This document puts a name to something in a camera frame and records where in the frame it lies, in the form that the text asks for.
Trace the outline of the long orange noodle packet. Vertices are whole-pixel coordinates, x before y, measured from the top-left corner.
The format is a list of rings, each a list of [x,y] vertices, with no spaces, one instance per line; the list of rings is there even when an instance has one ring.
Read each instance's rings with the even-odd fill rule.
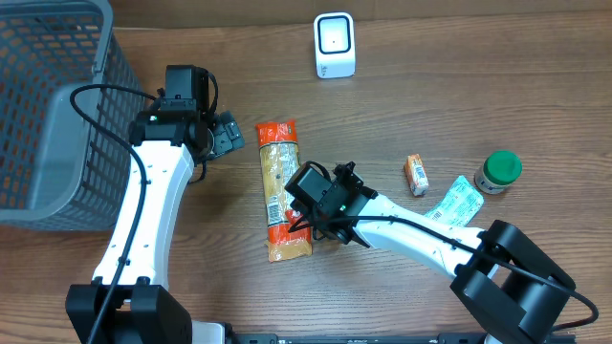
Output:
[[[295,120],[261,122],[255,125],[267,211],[268,258],[271,263],[310,256],[313,253],[309,227],[291,232],[285,211],[294,197],[286,183],[300,167]]]

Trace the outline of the small orange snack box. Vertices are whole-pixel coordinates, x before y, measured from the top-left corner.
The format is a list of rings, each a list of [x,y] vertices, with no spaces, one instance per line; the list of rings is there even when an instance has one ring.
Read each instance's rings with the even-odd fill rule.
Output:
[[[415,197],[424,196],[429,189],[429,181],[419,154],[407,157],[404,164],[404,172],[412,194]]]

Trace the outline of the teal wet wipes pack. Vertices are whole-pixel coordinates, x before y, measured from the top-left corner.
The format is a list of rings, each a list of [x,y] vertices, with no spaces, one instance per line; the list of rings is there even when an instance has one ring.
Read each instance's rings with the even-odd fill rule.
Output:
[[[484,204],[484,197],[459,176],[447,194],[425,216],[436,222],[451,226],[467,226]]]

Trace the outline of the green lidded can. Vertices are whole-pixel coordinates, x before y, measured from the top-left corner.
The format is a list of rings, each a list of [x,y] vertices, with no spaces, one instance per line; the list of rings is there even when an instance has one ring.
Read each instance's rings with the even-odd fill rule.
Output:
[[[522,162],[512,151],[496,151],[474,173],[475,185],[487,194],[500,194],[522,173]]]

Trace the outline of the thin red sachet packet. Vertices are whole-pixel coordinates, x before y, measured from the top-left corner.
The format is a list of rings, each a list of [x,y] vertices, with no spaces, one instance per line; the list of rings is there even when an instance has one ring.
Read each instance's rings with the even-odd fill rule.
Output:
[[[294,225],[302,216],[299,211],[288,209],[285,211],[285,216],[291,225]]]

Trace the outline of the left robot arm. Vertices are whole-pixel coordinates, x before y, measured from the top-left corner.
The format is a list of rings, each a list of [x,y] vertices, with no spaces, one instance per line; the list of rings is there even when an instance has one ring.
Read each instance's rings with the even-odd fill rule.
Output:
[[[169,65],[165,86],[138,112],[122,139],[84,115],[131,157],[111,241],[92,281],[72,285],[66,313],[83,343],[227,343],[230,326],[201,322],[168,290],[168,259],[186,187],[205,167],[245,141],[231,112],[217,113],[213,73]]]

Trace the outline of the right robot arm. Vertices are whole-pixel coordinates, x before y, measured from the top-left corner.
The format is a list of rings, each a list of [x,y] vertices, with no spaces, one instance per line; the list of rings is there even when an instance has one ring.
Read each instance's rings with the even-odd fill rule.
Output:
[[[544,343],[576,285],[520,229],[445,225],[365,186],[352,162],[328,172],[303,163],[285,185],[302,217],[323,237],[400,253],[450,279],[450,288],[489,341]]]

